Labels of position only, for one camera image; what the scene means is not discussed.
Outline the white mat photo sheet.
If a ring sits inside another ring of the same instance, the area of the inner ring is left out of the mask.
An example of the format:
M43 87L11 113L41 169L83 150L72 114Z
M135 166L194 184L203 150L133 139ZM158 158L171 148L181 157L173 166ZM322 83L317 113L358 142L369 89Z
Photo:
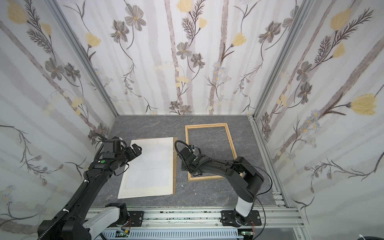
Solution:
M123 174L118 199L168 196L173 193L173 138L131 141L142 148Z

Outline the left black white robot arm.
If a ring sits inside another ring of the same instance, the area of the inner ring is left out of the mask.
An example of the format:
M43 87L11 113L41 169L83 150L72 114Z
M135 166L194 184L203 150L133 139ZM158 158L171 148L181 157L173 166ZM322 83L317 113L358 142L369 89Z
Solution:
M69 202L51 220L38 227L40 240L94 240L110 226L130 225L132 218L126 204L107 204L95 218L86 216L101 188L116 174L116 170L127 166L142 154L142 147L128 145L118 137L103 139L84 180Z

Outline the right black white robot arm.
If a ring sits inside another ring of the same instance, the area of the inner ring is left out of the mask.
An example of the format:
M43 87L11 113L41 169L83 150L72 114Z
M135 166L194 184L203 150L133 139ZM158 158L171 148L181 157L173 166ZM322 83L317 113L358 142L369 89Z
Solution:
M215 160L206 155L195 155L185 147L177 151L191 175L204 173L225 178L238 196L233 211L222 211L221 223L225 227L239 228L252 224L251 212L257 194L264 183L264 177L243 157L234 160Z

